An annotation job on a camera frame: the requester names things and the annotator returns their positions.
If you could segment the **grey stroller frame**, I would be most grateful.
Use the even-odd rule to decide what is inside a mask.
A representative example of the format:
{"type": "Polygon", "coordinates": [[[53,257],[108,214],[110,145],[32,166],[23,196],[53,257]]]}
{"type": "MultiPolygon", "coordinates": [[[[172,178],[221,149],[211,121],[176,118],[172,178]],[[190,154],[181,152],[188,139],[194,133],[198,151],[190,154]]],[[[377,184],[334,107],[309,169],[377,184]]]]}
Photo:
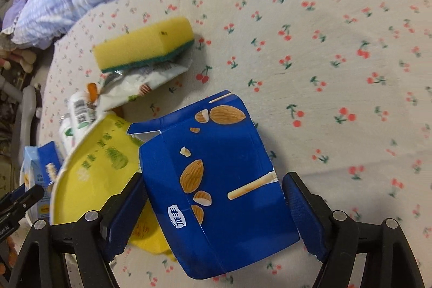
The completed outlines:
{"type": "Polygon", "coordinates": [[[1,91],[18,103],[15,123],[12,129],[11,160],[14,167],[21,167],[24,158],[24,148],[34,145],[36,129],[33,121],[41,112],[40,85],[28,85],[19,91],[1,76],[1,91]]]}

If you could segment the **blue almond snack box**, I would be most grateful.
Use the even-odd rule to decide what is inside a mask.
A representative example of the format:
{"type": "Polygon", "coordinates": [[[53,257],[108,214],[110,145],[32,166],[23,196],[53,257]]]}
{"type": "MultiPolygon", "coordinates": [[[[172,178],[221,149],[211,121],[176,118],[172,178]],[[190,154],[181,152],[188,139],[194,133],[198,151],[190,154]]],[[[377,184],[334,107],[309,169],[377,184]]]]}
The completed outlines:
{"type": "Polygon", "coordinates": [[[243,101],[221,91],[130,125],[148,134],[139,163],[151,207],[192,279],[253,264],[299,239],[283,190],[243,101]]]}

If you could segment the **cherry print bed sheet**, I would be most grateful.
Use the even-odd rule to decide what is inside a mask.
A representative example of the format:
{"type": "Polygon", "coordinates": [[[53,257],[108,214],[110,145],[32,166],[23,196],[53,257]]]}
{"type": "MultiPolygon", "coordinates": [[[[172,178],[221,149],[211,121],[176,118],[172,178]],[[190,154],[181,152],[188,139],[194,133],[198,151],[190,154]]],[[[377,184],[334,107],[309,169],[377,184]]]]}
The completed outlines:
{"type": "Polygon", "coordinates": [[[431,285],[431,0],[110,0],[55,45],[39,143],[59,141],[67,101],[103,76],[100,42],[183,15],[190,69],[132,102],[130,121],[228,89],[278,173],[354,219],[400,222],[431,285]]]}

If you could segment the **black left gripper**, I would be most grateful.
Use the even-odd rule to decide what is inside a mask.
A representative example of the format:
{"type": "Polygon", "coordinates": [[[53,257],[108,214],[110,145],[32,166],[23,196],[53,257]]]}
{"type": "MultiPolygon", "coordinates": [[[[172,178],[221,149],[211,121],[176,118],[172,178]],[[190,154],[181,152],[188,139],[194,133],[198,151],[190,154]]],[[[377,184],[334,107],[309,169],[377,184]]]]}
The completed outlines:
{"type": "Polygon", "coordinates": [[[7,193],[1,198],[0,241],[5,241],[20,227],[20,220],[26,212],[36,205],[43,197],[45,191],[42,186],[35,185],[29,190],[22,184],[16,190],[7,193]]]}

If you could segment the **yellow green sponge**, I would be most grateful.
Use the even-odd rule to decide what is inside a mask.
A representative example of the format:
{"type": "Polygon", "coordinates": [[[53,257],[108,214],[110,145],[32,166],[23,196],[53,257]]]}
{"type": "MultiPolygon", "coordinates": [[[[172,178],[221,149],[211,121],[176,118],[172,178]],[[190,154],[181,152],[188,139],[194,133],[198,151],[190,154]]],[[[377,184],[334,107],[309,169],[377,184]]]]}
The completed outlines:
{"type": "Polygon", "coordinates": [[[189,20],[174,17],[100,43],[93,54],[101,72],[115,72],[167,61],[194,41],[189,20]]]}

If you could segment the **white foil snack wrapper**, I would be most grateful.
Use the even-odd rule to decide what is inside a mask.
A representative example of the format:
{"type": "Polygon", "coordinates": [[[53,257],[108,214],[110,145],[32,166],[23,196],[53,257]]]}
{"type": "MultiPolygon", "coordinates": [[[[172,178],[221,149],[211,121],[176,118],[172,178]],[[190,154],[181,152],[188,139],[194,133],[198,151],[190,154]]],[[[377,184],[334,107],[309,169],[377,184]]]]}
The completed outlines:
{"type": "Polygon", "coordinates": [[[151,93],[185,73],[192,62],[192,57],[184,54],[173,61],[110,73],[100,89],[96,104],[97,113],[112,110],[151,93]]]}

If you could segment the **white barcode wrapper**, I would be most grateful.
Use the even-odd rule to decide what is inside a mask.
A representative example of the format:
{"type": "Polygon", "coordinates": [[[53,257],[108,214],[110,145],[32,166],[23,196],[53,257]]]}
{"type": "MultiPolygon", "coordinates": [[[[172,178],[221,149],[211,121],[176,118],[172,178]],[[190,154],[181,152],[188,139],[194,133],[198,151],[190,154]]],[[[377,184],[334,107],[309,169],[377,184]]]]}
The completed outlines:
{"type": "Polygon", "coordinates": [[[72,94],[67,103],[68,111],[61,119],[59,134],[67,154],[86,136],[96,120],[95,108],[85,91],[72,94]]]}

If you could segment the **light blue snack carton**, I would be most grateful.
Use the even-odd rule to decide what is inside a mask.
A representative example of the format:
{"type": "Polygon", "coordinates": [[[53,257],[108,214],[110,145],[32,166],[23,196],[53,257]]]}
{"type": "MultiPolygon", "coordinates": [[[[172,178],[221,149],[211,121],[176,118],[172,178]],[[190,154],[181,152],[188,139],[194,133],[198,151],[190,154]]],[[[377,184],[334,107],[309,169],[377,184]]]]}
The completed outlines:
{"type": "Polygon", "coordinates": [[[49,220],[51,191],[61,167],[62,160],[54,141],[40,147],[24,147],[20,183],[25,185],[26,190],[36,185],[41,186],[44,190],[42,199],[33,205],[26,214],[30,224],[33,224],[37,219],[49,220]]]}

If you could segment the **yellow paper bowl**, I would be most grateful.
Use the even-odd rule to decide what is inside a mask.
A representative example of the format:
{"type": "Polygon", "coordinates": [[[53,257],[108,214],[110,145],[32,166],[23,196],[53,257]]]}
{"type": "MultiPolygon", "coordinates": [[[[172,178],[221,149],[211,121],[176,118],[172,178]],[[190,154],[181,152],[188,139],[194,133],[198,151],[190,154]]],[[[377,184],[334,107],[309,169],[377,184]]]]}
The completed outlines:
{"type": "Polygon", "coordinates": [[[63,161],[50,196],[50,223],[77,221],[99,211],[141,170],[142,142],[127,134],[129,123],[115,113],[98,118],[63,161]]]}

